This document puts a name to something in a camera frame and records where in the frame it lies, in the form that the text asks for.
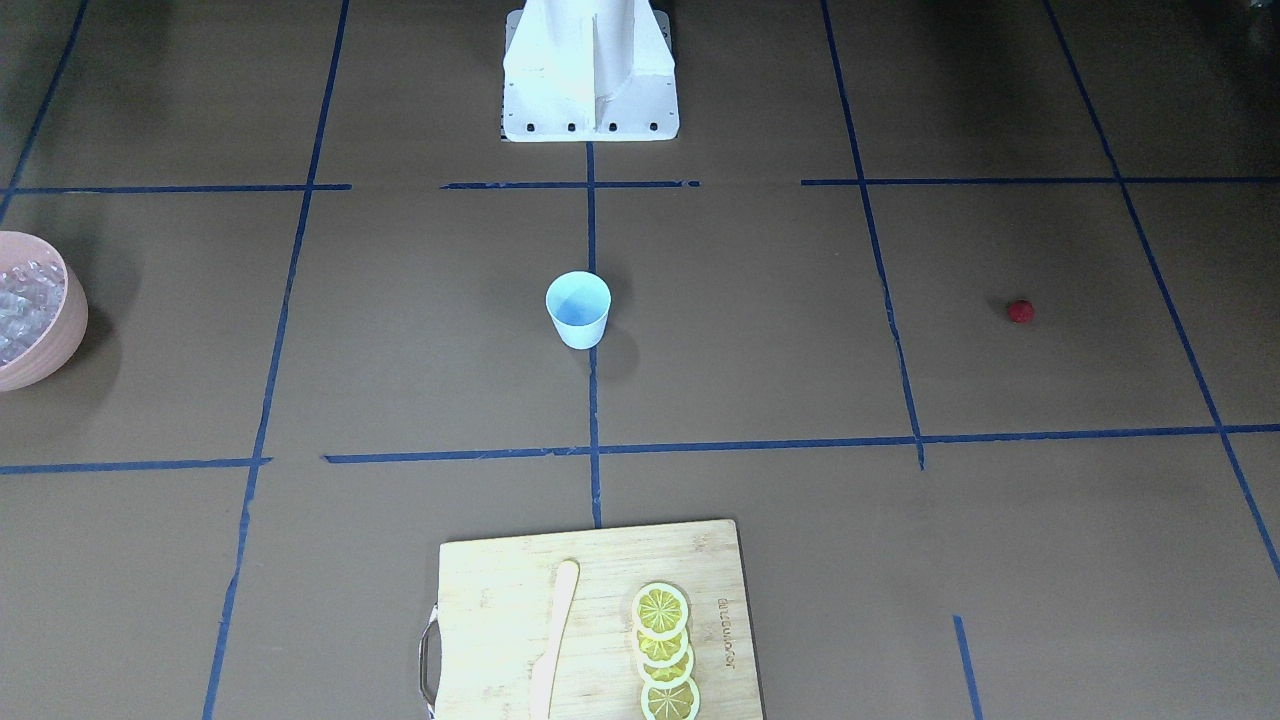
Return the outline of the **light blue paper cup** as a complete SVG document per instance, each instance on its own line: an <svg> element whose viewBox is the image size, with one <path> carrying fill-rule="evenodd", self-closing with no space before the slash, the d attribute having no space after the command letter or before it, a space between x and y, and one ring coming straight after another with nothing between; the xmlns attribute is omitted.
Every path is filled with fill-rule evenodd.
<svg viewBox="0 0 1280 720"><path fill-rule="evenodd" d="M545 306L559 340L573 350L598 346L612 304L609 286L590 272L567 272L545 293Z"/></svg>

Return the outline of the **clear ice cubes pile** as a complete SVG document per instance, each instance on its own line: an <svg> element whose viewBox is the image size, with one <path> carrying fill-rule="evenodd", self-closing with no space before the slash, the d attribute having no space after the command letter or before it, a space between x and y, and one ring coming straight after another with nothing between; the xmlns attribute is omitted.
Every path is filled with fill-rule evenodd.
<svg viewBox="0 0 1280 720"><path fill-rule="evenodd" d="M1 365L14 363L54 323L67 296L65 268L28 260L1 273Z"/></svg>

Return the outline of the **yellow plastic knife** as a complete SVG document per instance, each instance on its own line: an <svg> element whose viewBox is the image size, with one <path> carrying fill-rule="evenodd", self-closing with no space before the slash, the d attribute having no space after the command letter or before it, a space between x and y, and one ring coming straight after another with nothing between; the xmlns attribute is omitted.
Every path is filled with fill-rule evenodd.
<svg viewBox="0 0 1280 720"><path fill-rule="evenodd" d="M566 559L556 569L556 583L550 597L550 616L547 642L530 671L529 717L549 719L564 630L579 583L580 568L573 559Z"/></svg>

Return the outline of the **lemon slice nearest board centre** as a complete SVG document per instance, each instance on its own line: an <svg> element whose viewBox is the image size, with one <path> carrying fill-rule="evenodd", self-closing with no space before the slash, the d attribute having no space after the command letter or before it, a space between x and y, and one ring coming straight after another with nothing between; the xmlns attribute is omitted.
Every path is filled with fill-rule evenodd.
<svg viewBox="0 0 1280 720"><path fill-rule="evenodd" d="M635 630L653 641L669 641L684 633L690 619L689 598L676 585L650 582L632 597L630 611Z"/></svg>

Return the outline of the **bamboo cutting board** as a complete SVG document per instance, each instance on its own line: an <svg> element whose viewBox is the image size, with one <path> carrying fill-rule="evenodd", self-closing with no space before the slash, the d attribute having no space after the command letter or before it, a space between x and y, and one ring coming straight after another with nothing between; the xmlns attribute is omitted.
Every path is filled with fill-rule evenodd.
<svg viewBox="0 0 1280 720"><path fill-rule="evenodd" d="M650 582L687 596L696 719L764 717L739 532L728 519L443 544L429 621L440 633L440 674L422 688L431 717L530 719L530 671L566 559L580 574L549 719L644 719L630 603Z"/></svg>

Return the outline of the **lemon slice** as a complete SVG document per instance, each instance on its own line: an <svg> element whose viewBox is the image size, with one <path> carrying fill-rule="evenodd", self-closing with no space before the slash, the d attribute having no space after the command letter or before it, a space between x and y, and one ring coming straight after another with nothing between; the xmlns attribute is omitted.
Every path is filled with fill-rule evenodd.
<svg viewBox="0 0 1280 720"><path fill-rule="evenodd" d="M645 685L657 689L671 689L682 685L692 678L696 667L696 653L692 647L678 652L668 665L655 665L640 653L637 670Z"/></svg>
<svg viewBox="0 0 1280 720"><path fill-rule="evenodd" d="M657 639L645 632L632 635L637 665L641 670L667 669L681 664L690 651L689 632L681 630L671 638Z"/></svg>

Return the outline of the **lemon slice nearest board edge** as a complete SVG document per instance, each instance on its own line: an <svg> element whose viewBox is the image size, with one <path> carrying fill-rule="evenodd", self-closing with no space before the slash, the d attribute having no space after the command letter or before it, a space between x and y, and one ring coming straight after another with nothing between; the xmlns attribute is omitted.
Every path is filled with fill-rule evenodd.
<svg viewBox="0 0 1280 720"><path fill-rule="evenodd" d="M659 687L646 682L640 694L640 710L648 720L696 719L701 707L701 693L694 679L677 685Z"/></svg>

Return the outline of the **red strawberry on table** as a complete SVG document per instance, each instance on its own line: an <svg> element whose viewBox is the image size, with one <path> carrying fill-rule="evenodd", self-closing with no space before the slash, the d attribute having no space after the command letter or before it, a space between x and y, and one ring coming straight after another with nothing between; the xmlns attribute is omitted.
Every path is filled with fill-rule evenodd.
<svg viewBox="0 0 1280 720"><path fill-rule="evenodd" d="M1011 323L1015 324L1028 324L1036 319L1036 306L1028 299L1018 299L1011 301L1006 309L1006 316Z"/></svg>

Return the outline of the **pink bowl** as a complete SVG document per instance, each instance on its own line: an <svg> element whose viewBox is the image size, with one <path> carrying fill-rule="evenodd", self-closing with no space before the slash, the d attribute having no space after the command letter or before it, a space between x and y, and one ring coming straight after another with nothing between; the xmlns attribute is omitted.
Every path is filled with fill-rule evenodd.
<svg viewBox="0 0 1280 720"><path fill-rule="evenodd" d="M35 345L1 370L4 392L20 389L60 369L81 346L88 323L84 290L63 255L37 236L15 231L3 232L3 272L19 263L37 260L65 268L67 296L54 323Z"/></svg>

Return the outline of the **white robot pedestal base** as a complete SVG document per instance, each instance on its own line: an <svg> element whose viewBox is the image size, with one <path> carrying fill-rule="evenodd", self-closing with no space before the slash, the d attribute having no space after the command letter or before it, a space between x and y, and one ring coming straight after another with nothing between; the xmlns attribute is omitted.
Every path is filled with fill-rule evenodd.
<svg viewBox="0 0 1280 720"><path fill-rule="evenodd" d="M649 1L526 1L506 17L502 65L504 141L678 136L669 15Z"/></svg>

